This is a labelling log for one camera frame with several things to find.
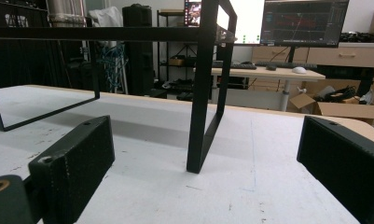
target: computer monitor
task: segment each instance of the computer monitor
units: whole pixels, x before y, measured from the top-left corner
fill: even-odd
[[[235,46],[258,46],[265,0],[230,0],[238,17]],[[201,0],[185,0],[185,26],[199,26]],[[228,28],[229,16],[219,7],[217,24]]]
[[[265,0],[264,46],[337,48],[349,0]]]

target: metal shelving unit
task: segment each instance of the metal shelving unit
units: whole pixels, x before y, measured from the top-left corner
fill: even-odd
[[[216,25],[217,10],[221,6],[229,15],[229,28],[225,33],[218,34]],[[198,58],[196,61],[194,99],[192,103],[189,143],[187,153],[187,170],[198,174],[215,138],[216,130],[225,110],[227,86],[229,81],[230,61],[233,51],[234,33],[237,16],[229,0],[202,0],[200,27],[122,27],[122,28],[0,28],[0,39],[33,39],[33,40],[85,40],[90,41],[94,48],[96,40],[123,40],[123,41],[152,41],[152,42],[190,42],[196,43]],[[218,104],[214,118],[205,130],[207,105],[209,100],[211,69],[214,47],[225,43],[226,58],[222,70],[222,80]],[[95,96],[88,102],[100,98],[97,85],[97,71],[93,68],[92,75],[96,80]],[[23,121],[13,128],[34,122],[39,119],[61,113],[75,106],[85,104],[82,102],[72,106],[55,110],[45,115]],[[0,113],[0,130],[5,128]]]

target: white table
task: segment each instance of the white table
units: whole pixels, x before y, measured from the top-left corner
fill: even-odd
[[[213,68],[212,69],[212,76],[214,80],[217,80],[219,76],[221,76],[221,68]],[[229,73],[230,77],[250,77],[250,78],[266,78],[266,79],[280,79],[284,80],[284,90],[283,92],[269,92],[269,91],[248,91],[248,90],[235,90],[235,89],[228,89],[227,100],[230,98],[235,99],[237,101],[237,105],[245,105],[254,97],[261,98],[256,99],[257,101],[261,101],[260,105],[264,106],[265,108],[275,109],[278,108],[280,111],[285,111],[286,106],[288,103],[289,91],[291,86],[291,81],[317,81],[319,79],[325,79],[326,77],[313,72],[311,70],[307,70],[306,74],[297,74],[293,73],[292,69],[288,68],[277,68],[276,71],[266,70],[264,67],[257,67],[256,70],[251,69],[230,69]],[[213,91],[212,91],[212,102],[216,104],[218,99],[218,92],[219,89],[216,86],[216,81],[213,82]],[[264,96],[272,95],[273,97],[264,98]]]
[[[90,92],[0,90],[5,122],[89,98]],[[0,175],[27,163],[77,124],[110,115],[116,161],[78,223],[358,223],[297,162],[300,114],[227,106],[199,175],[186,171],[191,103],[103,93],[97,101],[0,132]],[[208,120],[215,113],[209,106]],[[364,122],[334,119],[374,140]]]

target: scratch mark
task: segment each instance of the scratch mark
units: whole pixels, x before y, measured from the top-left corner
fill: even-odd
[[[21,167],[20,166],[18,166],[17,168],[15,168],[15,169],[12,169],[11,171],[16,171],[16,170],[19,170]]]
[[[248,192],[254,192],[253,189],[241,189],[241,190],[248,191]]]
[[[40,154],[40,152],[35,153],[35,154],[33,154],[31,157],[28,157],[27,159],[31,159],[31,158],[33,158],[33,157],[36,157],[36,156],[38,156],[39,154]]]
[[[198,189],[198,188],[194,188],[194,187],[191,187],[191,186],[188,186],[186,185],[187,188],[190,188],[190,189]]]

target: wooden cabinet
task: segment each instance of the wooden cabinet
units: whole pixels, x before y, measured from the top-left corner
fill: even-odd
[[[287,59],[289,48],[286,47],[257,47],[253,48],[253,63],[263,61],[284,62]],[[300,48],[295,50],[294,62],[305,63],[307,61],[309,49]]]
[[[374,68],[374,48],[340,47],[338,49],[310,49],[307,62],[336,66]]]

